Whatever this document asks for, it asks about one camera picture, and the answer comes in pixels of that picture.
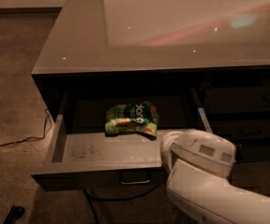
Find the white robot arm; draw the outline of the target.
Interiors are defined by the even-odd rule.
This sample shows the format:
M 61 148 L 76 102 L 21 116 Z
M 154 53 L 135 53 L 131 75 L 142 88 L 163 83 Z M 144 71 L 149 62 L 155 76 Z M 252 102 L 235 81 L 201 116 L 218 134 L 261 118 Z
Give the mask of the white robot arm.
M 231 185 L 234 144 L 188 129 L 163 137 L 162 164 L 170 201 L 199 224 L 270 224 L 270 198 Z

